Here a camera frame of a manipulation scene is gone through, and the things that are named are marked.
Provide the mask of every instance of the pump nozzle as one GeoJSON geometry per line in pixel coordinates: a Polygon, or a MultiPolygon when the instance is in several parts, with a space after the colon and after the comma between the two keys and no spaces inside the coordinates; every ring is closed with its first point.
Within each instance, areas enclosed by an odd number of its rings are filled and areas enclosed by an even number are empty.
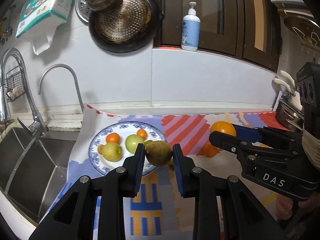
{"type": "Polygon", "coordinates": [[[190,2],[189,5],[191,6],[191,8],[189,9],[188,14],[196,15],[195,6],[197,5],[197,3],[190,2]]]}

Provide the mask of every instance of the fruit plate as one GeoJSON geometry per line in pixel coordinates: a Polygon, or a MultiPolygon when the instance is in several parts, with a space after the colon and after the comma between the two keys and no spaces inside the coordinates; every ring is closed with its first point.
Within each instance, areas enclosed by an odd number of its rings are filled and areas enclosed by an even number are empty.
{"type": "MultiPolygon", "coordinates": [[[[166,141],[163,133],[158,128],[147,123],[132,121],[110,125],[101,130],[90,143],[88,150],[89,160],[95,170],[105,176],[109,171],[122,166],[125,158],[133,156],[125,147],[125,139],[131,134],[136,134],[139,129],[144,129],[147,132],[148,138],[146,140],[166,141]],[[122,158],[117,162],[110,162],[98,153],[98,146],[100,144],[106,144],[107,135],[114,132],[120,136],[119,145],[122,148],[122,158]]],[[[145,159],[142,176],[150,174],[155,169],[156,166],[153,166],[145,159]]]]}

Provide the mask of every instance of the metal pot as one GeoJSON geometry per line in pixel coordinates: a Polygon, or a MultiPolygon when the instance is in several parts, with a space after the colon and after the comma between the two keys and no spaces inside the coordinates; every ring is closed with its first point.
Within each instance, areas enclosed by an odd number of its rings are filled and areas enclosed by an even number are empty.
{"type": "Polygon", "coordinates": [[[302,133],[304,122],[303,113],[294,109],[283,99],[279,100],[279,106],[276,110],[276,120],[290,131],[302,133]]]}

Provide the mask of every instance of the human hand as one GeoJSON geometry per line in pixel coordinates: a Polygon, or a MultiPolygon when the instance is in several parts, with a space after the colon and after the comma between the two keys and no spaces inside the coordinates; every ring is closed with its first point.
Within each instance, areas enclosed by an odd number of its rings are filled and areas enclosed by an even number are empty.
{"type": "MultiPolygon", "coordinates": [[[[315,192],[305,202],[299,202],[299,207],[307,208],[307,212],[313,211],[320,205],[320,194],[315,192]]],[[[276,216],[280,219],[286,220],[292,215],[293,200],[291,198],[277,195],[276,199],[276,216]]]]}

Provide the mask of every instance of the frying pan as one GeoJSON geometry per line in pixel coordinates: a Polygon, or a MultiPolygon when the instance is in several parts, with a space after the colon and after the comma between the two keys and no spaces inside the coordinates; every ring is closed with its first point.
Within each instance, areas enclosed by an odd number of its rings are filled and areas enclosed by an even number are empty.
{"type": "Polygon", "coordinates": [[[108,13],[91,12],[89,30],[94,42],[110,52],[127,53],[146,46],[160,29],[162,11],[157,0],[123,0],[108,13]]]}

